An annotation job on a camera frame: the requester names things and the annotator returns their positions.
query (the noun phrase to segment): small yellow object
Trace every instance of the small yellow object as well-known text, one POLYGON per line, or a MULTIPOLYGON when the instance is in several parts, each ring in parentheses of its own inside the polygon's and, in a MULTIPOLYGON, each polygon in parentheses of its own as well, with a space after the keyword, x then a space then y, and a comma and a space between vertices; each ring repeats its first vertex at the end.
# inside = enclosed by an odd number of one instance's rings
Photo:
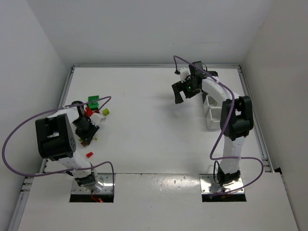
POLYGON ((109 114, 110 114, 110 112, 109 112, 109 110, 107 108, 103 110, 103 115, 104 116, 107 116, 109 114))

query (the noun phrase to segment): gray wall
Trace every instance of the gray wall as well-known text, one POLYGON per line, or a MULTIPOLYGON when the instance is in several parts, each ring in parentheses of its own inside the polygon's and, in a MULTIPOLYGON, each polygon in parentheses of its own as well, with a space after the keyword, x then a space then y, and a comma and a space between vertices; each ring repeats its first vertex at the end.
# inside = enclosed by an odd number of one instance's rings
POLYGON ((272 0, 27 0, 64 64, 244 60, 272 0))
MULTIPOLYGON (((0 1, 0 141, 31 115, 59 103, 67 70, 26 0, 0 1)), ((34 122, 22 127, 8 144, 16 169, 39 170, 34 122)), ((8 228, 23 177, 0 161, 0 230, 8 228)))
POLYGON ((291 206, 308 230, 308 1, 276 0, 244 63, 244 73, 291 206))

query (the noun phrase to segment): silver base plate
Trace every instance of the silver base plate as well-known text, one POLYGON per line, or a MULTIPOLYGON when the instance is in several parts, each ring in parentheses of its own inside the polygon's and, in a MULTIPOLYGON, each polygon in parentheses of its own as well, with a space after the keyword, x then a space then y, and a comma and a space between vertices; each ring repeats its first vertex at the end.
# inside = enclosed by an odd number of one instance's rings
MULTIPOLYGON (((238 181, 233 181, 229 184, 224 184, 222 187, 214 181, 213 174, 200 175, 201 194, 210 195, 220 192, 228 192, 233 189, 243 187, 242 177, 238 181)), ((232 194, 245 194, 244 189, 232 192, 232 194)))
MULTIPOLYGON (((112 174, 108 173, 98 173, 97 174, 100 178, 102 178, 102 189, 100 192, 94 192, 93 195, 112 195, 112 174)), ((91 191, 89 189, 86 189, 84 187, 80 187, 77 182, 74 180, 73 181, 73 186, 72 186, 72 195, 91 195, 91 191)))

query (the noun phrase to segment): red object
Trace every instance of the red object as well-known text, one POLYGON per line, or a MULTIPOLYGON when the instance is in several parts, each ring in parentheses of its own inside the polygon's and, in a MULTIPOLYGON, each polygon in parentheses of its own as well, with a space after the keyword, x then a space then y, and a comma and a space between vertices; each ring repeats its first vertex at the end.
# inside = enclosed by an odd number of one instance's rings
POLYGON ((87 158, 90 158, 91 156, 93 156, 93 152, 90 152, 90 153, 86 154, 87 158))
POLYGON ((86 115, 87 117, 90 117, 92 114, 93 114, 93 111, 92 111, 90 108, 86 107, 85 115, 86 115))

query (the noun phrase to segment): wall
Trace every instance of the wall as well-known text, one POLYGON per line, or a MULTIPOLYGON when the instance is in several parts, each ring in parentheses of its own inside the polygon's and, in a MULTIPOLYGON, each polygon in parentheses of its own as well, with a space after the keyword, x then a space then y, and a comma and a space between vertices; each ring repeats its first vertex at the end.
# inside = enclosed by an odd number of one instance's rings
MULTIPOLYGON (((67 70, 25 0, 0 1, 0 141, 20 122, 59 103, 67 70)), ((34 122, 8 144, 9 163, 39 170, 34 122)), ((0 231, 7 230, 23 177, 0 162, 0 231)))
POLYGON ((67 67, 244 60, 272 0, 27 0, 67 67))
POLYGON ((274 165, 308 230, 308 1, 277 0, 244 62, 274 165))

